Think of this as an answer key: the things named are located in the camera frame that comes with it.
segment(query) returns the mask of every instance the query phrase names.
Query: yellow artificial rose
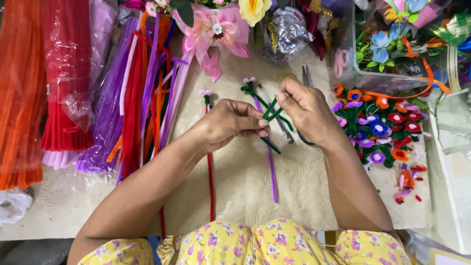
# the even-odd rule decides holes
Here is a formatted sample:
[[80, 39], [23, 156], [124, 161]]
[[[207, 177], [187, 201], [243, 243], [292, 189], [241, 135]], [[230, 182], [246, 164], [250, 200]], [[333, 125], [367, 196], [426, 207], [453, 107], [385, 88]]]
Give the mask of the yellow artificial rose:
[[271, 7], [271, 0], [239, 0], [240, 15], [251, 27], [255, 26], [265, 11]]

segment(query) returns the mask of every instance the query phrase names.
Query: woman's right hand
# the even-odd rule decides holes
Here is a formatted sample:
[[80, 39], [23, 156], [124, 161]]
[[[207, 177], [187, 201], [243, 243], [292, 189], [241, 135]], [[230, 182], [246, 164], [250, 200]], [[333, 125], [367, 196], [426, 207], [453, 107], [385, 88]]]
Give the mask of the woman's right hand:
[[345, 137], [319, 89], [287, 77], [275, 96], [280, 107], [291, 117], [294, 127], [309, 141], [325, 148], [337, 137]]

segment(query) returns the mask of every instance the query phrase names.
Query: yellow floral dress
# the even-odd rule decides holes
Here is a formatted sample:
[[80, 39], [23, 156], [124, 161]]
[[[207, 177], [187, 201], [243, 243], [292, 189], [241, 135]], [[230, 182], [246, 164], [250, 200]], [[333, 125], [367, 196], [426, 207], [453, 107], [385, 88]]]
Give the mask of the yellow floral dress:
[[[157, 249], [162, 265], [409, 265], [402, 245], [386, 233], [347, 230], [335, 253], [297, 222], [276, 219], [247, 227], [215, 221], [185, 236], [169, 236]], [[79, 265], [153, 265], [144, 239], [112, 240]]]

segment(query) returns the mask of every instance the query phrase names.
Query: forearm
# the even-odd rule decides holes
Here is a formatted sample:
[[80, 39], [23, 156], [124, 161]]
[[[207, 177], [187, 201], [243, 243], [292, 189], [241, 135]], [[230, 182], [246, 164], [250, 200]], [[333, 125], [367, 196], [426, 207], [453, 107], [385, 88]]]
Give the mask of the forearm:
[[114, 189], [97, 207], [78, 236], [137, 238], [169, 195], [205, 155], [204, 144], [185, 133]]
[[393, 232], [391, 217], [347, 136], [334, 135], [322, 148], [329, 194], [340, 228]]

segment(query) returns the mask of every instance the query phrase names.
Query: fingernail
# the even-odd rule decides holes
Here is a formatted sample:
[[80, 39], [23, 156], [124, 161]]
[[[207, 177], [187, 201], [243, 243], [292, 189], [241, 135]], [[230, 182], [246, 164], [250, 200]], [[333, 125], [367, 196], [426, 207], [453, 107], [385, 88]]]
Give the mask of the fingernail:
[[263, 120], [259, 120], [259, 126], [260, 127], [265, 127], [268, 125], [268, 121], [263, 119]]
[[277, 90], [275, 95], [279, 101], [283, 101], [286, 99], [286, 94], [283, 91]]

